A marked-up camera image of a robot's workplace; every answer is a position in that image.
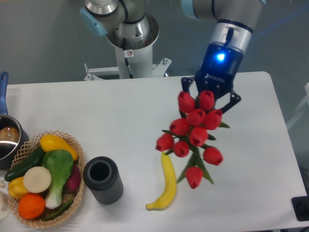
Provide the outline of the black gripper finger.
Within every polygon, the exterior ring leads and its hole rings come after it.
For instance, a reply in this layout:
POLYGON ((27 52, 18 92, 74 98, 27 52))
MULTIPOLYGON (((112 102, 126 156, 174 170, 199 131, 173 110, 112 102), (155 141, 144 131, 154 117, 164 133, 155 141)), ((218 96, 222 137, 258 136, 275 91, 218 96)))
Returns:
POLYGON ((232 107, 234 107, 236 104, 238 104, 240 101, 241 101, 241 96, 239 94, 237 94, 235 90, 232 90, 230 92, 229 102, 225 106, 220 108, 220 111, 224 114, 228 110, 230 110, 232 107))
POLYGON ((181 85, 183 92, 186 92, 190 95, 190 87, 194 83, 195 78, 193 76, 190 77, 182 77, 181 78, 181 85))

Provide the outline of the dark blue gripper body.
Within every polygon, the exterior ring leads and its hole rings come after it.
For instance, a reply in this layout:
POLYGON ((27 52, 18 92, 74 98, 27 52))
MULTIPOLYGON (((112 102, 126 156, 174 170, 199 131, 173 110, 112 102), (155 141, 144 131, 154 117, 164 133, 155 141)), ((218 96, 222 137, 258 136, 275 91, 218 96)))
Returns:
POLYGON ((209 90, 219 99, 233 90, 233 80, 243 54, 219 44, 210 44, 200 69, 195 74, 198 92, 209 90))

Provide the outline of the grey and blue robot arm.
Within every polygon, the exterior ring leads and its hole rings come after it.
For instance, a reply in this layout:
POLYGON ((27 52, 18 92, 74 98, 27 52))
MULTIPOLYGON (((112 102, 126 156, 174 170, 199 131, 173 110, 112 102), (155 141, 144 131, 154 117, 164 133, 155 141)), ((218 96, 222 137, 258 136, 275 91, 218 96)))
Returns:
MULTIPOLYGON (((191 19, 214 17, 217 21, 202 64, 194 77, 182 79, 183 91, 195 84, 198 92, 209 90, 219 99, 229 94, 222 112, 240 102, 233 81, 247 49, 263 0, 183 0, 183 13, 191 19)), ((146 13, 142 0, 87 0, 80 10, 85 25, 113 45, 121 79, 156 77, 162 66, 153 65, 153 44, 158 23, 146 13)))

